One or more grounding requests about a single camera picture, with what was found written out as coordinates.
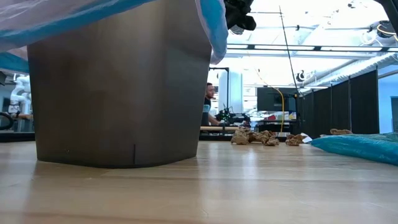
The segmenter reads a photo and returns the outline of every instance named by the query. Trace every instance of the black partition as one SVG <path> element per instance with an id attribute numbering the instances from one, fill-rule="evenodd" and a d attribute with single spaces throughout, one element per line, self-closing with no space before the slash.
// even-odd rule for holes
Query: black partition
<path id="1" fill-rule="evenodd" d="M 377 84 L 377 70 L 351 79 L 351 130 L 353 133 L 379 133 Z"/>
<path id="2" fill-rule="evenodd" d="M 377 70 L 301 97 L 302 131 L 317 138 L 331 128 L 379 133 Z"/>

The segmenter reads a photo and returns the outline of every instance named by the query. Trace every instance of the wooden surface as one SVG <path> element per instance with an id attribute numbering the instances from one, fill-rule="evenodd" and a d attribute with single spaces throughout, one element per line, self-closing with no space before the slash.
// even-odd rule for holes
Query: wooden surface
<path id="1" fill-rule="evenodd" d="M 197 158 L 133 170 L 35 157 L 0 144 L 0 223 L 398 222 L 398 167 L 308 145 L 200 142 Z"/>

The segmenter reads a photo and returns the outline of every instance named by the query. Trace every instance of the blue fabric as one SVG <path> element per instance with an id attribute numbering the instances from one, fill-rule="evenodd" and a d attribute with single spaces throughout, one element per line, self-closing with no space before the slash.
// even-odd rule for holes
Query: blue fabric
<path id="1" fill-rule="evenodd" d="M 155 0 L 26 0 L 17 4 L 0 1 L 0 52 L 29 45 L 151 1 Z M 217 64 L 225 56 L 228 36 L 224 2 L 195 1 L 203 29 L 213 47 L 212 63 Z"/>
<path id="2" fill-rule="evenodd" d="M 325 136 L 312 145 L 326 152 L 398 166 L 398 134 L 348 134 Z"/>
<path id="3" fill-rule="evenodd" d="M 0 53 L 0 68 L 13 72 L 29 73 L 27 61 L 8 52 Z"/>

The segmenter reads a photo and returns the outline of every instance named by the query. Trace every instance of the man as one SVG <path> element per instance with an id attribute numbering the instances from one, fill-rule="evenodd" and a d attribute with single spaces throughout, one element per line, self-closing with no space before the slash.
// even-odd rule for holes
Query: man
<path id="1" fill-rule="evenodd" d="M 209 126 L 211 125 L 219 125 L 220 122 L 216 120 L 212 115 L 209 114 L 211 108 L 211 99 L 214 98 L 215 88 L 213 84 L 207 83 L 206 87 L 206 94 L 205 94 L 205 104 L 203 105 L 203 113 L 201 116 L 201 125 L 202 126 Z"/>

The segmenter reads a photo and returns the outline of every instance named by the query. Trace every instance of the blue plastic bag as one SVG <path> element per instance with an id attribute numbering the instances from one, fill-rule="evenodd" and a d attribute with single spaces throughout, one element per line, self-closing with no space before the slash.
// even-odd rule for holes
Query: blue plastic bag
<path id="1" fill-rule="evenodd" d="M 29 45 L 151 1 L 156 0 L 1 0 L 0 52 Z M 227 46 L 224 1 L 195 1 L 201 24 L 213 47 L 211 63 L 217 64 L 225 56 Z"/>
<path id="2" fill-rule="evenodd" d="M 398 166 L 398 134 L 348 134 L 325 136 L 312 145 L 326 152 Z"/>

